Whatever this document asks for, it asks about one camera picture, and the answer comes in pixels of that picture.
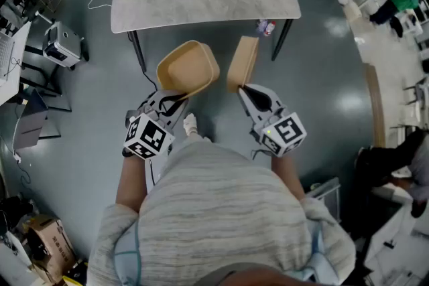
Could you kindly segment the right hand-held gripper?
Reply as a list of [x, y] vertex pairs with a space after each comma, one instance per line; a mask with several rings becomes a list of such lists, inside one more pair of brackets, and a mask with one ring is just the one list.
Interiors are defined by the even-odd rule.
[[291, 113], [272, 89], [247, 83], [239, 87], [238, 96], [253, 121], [251, 135], [272, 156], [282, 157], [305, 140], [307, 132], [297, 113]]

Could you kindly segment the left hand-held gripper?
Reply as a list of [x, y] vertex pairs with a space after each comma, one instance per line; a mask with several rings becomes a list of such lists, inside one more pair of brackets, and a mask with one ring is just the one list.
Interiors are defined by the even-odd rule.
[[171, 101], [171, 91], [156, 91], [138, 110], [127, 111], [123, 149], [143, 160], [165, 153], [174, 142], [173, 129], [188, 99]]

